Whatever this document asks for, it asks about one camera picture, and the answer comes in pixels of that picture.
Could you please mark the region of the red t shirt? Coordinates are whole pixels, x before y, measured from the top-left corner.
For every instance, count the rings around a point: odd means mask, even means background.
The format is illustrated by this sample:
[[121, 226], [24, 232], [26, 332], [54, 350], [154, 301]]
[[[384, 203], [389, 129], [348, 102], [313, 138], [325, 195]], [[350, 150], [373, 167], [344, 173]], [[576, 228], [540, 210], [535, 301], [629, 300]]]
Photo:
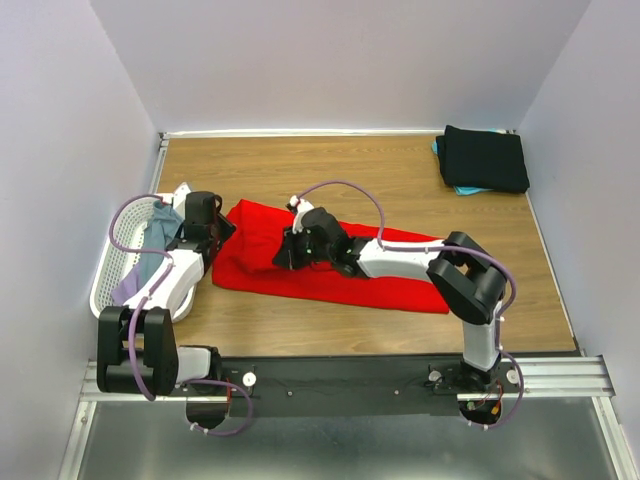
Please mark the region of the red t shirt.
[[288, 270], [273, 264], [284, 228], [293, 215], [286, 210], [241, 199], [227, 219], [236, 231], [217, 254], [212, 283], [218, 287], [361, 307], [447, 314], [449, 307], [429, 282], [401, 279], [346, 278], [326, 263]]

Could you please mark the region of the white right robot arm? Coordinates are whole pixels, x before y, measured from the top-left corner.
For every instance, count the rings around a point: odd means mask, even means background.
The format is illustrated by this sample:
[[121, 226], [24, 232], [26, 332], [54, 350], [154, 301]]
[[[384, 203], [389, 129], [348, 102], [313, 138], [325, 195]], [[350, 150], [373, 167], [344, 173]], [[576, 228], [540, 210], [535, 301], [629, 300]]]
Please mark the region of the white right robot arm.
[[300, 270], [314, 263], [327, 263], [347, 278], [432, 284], [463, 323], [458, 382], [480, 392], [496, 380], [501, 360], [499, 322], [514, 301], [505, 296], [514, 279], [467, 234], [454, 231], [444, 240], [430, 242], [352, 236], [324, 208], [311, 208], [298, 212], [283, 230], [273, 264]]

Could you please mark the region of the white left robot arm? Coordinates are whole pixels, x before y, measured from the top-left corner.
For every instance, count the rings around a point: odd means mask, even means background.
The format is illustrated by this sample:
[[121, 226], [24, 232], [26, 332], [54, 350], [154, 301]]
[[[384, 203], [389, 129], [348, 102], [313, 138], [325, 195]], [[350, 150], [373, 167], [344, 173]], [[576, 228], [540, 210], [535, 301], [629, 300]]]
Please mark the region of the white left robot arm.
[[222, 199], [179, 188], [125, 202], [108, 230], [103, 282], [109, 268], [133, 259], [113, 282], [97, 315], [96, 383], [104, 393], [141, 394], [153, 401], [180, 385], [201, 395], [224, 388], [215, 347], [180, 347], [174, 323], [191, 308], [196, 284], [235, 231], [221, 214]]

